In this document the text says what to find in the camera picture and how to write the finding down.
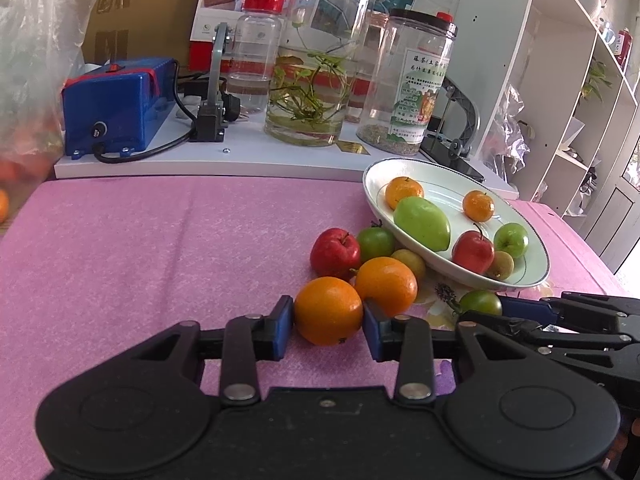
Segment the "white platform board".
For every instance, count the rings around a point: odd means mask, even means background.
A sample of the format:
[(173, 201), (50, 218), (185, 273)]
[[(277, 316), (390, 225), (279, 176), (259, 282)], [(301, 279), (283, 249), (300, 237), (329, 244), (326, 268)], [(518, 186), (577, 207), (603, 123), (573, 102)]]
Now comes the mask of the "white platform board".
[(102, 164), (86, 155), (61, 158), (54, 166), (59, 179), (120, 176), (240, 176), (359, 182), (374, 162), (390, 158), (377, 148), (364, 154), (336, 145), (310, 148), (281, 142), (262, 131), (264, 118), (252, 115), (226, 129), (224, 142), (185, 143), (141, 162)]

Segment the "red apple with stem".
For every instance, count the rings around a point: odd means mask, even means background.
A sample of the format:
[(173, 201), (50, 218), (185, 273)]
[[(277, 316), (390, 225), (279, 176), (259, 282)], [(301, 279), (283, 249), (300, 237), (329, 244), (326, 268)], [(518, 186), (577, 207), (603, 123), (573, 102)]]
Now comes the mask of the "red apple with stem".
[(463, 269), (484, 275), (495, 259), (495, 247), (479, 224), (465, 231), (451, 251), (451, 261)]

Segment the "round green apple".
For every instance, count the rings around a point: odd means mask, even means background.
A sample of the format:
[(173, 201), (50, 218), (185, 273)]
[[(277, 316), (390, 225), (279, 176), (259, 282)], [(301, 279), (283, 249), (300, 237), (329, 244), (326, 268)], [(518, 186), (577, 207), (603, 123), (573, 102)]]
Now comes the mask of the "round green apple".
[(523, 257), (527, 252), (528, 244), (526, 229), (516, 222), (503, 224), (494, 235), (495, 250), (506, 252), (513, 259)]

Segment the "crumpled plastic wrap on shelf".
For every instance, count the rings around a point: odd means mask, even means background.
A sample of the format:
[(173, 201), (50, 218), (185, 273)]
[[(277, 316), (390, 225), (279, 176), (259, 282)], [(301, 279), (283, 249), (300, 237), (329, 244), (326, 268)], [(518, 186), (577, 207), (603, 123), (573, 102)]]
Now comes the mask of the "crumpled plastic wrap on shelf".
[(491, 121), (480, 158), (503, 181), (525, 167), (524, 158), (529, 152), (518, 114), (524, 110), (524, 102), (518, 90), (507, 84)]

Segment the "large orange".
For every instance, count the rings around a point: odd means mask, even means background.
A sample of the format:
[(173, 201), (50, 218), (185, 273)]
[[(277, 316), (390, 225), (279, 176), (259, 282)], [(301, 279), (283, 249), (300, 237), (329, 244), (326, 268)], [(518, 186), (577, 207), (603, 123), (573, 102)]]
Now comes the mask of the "large orange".
[(294, 299), (296, 330), (316, 346), (342, 344), (360, 330), (362, 319), (358, 292), (339, 278), (315, 278)]
[(363, 301), (376, 304), (389, 318), (405, 313), (416, 301), (418, 282), (412, 271), (394, 258), (363, 263), (354, 286)]

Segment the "slim clear bottle behind jar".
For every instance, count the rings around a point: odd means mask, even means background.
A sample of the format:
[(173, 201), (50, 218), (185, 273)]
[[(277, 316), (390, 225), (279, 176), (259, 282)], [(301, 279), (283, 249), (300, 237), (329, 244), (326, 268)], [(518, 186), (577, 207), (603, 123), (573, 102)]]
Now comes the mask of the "slim clear bottle behind jar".
[(369, 11), (367, 13), (367, 29), (363, 34), (362, 47), (355, 58), (357, 71), (346, 108), (346, 122), (356, 124), (360, 121), (373, 70), (378, 60), (378, 49), (382, 46), (387, 20), (388, 15), (383, 12)]

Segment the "clear plastic bag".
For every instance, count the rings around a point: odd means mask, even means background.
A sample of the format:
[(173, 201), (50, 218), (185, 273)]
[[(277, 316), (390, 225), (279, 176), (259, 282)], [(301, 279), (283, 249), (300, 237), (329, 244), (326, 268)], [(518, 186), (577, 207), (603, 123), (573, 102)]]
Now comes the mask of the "clear plastic bag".
[(96, 0), (1, 0), (1, 221), (63, 155), (61, 92)]

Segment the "large oblong green fruit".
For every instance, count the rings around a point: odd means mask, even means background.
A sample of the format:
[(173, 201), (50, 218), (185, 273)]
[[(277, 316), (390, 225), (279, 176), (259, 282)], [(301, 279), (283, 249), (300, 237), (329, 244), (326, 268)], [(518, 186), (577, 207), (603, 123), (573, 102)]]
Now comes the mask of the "large oblong green fruit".
[(399, 229), (432, 252), (444, 252), (449, 248), (449, 220), (439, 207), (425, 198), (403, 198), (394, 211), (394, 222)]

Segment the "dark green tangerine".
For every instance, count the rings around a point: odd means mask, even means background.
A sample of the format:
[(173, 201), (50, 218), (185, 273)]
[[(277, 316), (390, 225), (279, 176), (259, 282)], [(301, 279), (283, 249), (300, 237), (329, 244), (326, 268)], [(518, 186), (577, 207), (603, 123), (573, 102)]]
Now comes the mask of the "dark green tangerine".
[(395, 250), (393, 234), (380, 226), (370, 226), (357, 235), (362, 263), (378, 257), (390, 257)]

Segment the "small tan longan fruit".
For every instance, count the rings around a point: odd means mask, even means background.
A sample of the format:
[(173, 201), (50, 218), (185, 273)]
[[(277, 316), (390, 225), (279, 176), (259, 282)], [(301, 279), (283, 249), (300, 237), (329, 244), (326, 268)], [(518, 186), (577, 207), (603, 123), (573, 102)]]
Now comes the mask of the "small tan longan fruit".
[(514, 259), (507, 252), (495, 252), (494, 260), (485, 275), (496, 281), (505, 281), (514, 272)]

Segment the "white round plate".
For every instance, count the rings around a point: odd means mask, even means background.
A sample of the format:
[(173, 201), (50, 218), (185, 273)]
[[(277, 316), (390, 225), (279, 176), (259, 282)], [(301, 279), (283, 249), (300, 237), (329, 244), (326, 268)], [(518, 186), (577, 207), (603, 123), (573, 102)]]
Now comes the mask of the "white round plate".
[[(463, 213), (463, 196), (474, 190), (487, 193), (494, 201), (496, 210), (492, 218), (482, 224), (484, 234), (493, 237), (499, 228), (509, 222), (515, 222), (524, 228), (528, 236), (526, 253), (515, 261), (515, 269), (511, 276), (497, 281), (466, 270), (451, 261), (450, 249), (434, 252), (401, 229), (395, 223), (394, 212), (385, 200), (387, 185), (396, 177), (408, 177), (422, 185), (425, 198), (437, 206), (449, 220), (452, 242), (473, 227), (472, 220)], [(375, 162), (364, 170), (362, 185), (370, 209), (384, 228), (394, 234), (399, 244), (416, 252), (425, 260), (427, 266), (446, 278), (468, 287), (492, 290), (531, 288), (548, 278), (549, 254), (533, 226), (502, 197), (473, 179), (424, 160), (394, 157)]]

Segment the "black adapter block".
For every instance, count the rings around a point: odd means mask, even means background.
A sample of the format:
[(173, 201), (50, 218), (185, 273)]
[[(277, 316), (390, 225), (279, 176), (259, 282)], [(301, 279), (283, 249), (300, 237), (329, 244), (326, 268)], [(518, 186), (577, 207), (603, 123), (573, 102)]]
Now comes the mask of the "black adapter block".
[(224, 140), (224, 108), (218, 104), (203, 104), (198, 109), (190, 140), (192, 142), (221, 143)]

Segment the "small mandarin orange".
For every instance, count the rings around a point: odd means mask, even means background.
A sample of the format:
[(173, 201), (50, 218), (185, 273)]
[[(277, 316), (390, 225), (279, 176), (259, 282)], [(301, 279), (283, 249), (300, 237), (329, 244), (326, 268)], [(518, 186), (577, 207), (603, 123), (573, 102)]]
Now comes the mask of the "small mandarin orange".
[(424, 197), (424, 189), (418, 181), (409, 177), (397, 177), (386, 185), (385, 201), (391, 210), (395, 210), (398, 204), (407, 197)]
[(495, 213), (495, 203), (485, 192), (470, 191), (463, 197), (464, 214), (474, 222), (487, 222)]

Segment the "yellow-brown kiwi-like fruit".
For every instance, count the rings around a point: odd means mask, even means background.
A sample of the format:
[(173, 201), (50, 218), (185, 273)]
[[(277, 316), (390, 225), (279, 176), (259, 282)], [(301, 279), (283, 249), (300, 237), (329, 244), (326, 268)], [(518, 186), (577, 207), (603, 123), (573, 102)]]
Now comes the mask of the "yellow-brown kiwi-like fruit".
[(392, 253), (392, 258), (400, 261), (413, 273), (418, 282), (422, 282), (427, 274), (424, 260), (409, 249), (401, 248)]

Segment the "black smartphone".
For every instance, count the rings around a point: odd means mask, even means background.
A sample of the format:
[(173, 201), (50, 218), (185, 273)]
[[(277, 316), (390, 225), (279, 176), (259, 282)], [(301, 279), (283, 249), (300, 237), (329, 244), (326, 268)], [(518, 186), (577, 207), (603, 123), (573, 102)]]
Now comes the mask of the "black smartphone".
[(454, 154), (450, 148), (446, 147), (444, 142), (437, 140), (434, 136), (424, 136), (420, 152), (433, 162), (436, 162), (436, 164), (457, 171), (459, 174), (464, 174), (478, 183), (485, 181), (485, 177), (472, 167), (465, 158)]

